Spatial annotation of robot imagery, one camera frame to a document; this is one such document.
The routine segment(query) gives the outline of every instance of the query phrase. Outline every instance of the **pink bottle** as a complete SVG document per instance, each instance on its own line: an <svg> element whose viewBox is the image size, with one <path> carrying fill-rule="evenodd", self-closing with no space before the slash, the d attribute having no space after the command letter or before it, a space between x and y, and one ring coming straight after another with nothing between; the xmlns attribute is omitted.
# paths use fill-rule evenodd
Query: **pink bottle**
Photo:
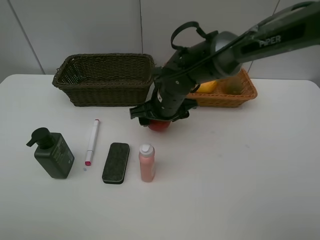
<svg viewBox="0 0 320 240"><path fill-rule="evenodd" d="M139 153L141 179L150 183L155 177L155 149L151 144L142 144Z"/></svg>

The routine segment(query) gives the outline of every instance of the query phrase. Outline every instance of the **marker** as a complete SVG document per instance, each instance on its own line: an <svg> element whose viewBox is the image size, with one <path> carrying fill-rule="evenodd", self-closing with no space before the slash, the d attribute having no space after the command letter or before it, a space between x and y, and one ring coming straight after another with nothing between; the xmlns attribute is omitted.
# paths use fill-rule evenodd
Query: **marker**
<svg viewBox="0 0 320 240"><path fill-rule="evenodd" d="M92 129L90 141L89 141L89 146L88 146L88 150L86 151L86 156L84 161L84 164L86 166L91 166L91 163L92 163L92 158L94 156L96 142L97 142L99 123L100 121L98 119L94 120L93 129Z"/></svg>

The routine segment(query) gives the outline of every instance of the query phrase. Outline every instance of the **pump dispenser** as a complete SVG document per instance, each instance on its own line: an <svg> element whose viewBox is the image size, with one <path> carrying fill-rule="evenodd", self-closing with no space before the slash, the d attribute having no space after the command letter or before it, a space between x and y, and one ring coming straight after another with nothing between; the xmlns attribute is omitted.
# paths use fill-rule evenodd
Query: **pump dispenser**
<svg viewBox="0 0 320 240"><path fill-rule="evenodd" d="M54 179L66 179L75 157L61 133L38 128L26 145L31 147L34 144L38 145L34 157L46 172Z"/></svg>

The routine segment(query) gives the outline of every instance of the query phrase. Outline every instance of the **white table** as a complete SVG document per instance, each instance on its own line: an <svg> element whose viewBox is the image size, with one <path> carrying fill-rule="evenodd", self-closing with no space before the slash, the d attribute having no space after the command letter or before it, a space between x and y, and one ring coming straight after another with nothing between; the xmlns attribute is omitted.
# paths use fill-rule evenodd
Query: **white table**
<svg viewBox="0 0 320 240"><path fill-rule="evenodd" d="M52 75L0 84L1 240L319 240L320 89L254 79L237 109L199 107L165 133L128 107L75 107ZM94 119L91 167L84 158ZM40 127L62 133L75 162L52 179L26 143ZM109 146L128 143L124 183L104 184ZM139 145L156 151L154 182L140 180Z"/></svg>

